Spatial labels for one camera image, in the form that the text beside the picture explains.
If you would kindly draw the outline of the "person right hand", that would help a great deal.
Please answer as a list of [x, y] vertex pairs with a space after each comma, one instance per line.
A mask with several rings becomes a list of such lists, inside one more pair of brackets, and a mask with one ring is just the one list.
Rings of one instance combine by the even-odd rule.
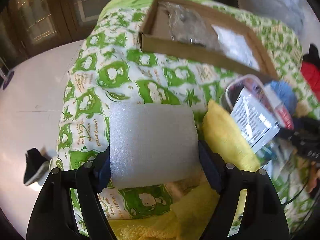
[[308, 182], [306, 185], [307, 193], [311, 193], [315, 189], [315, 187], [317, 186], [318, 179], [319, 179], [319, 167], [315, 162], [312, 162], [309, 170]]

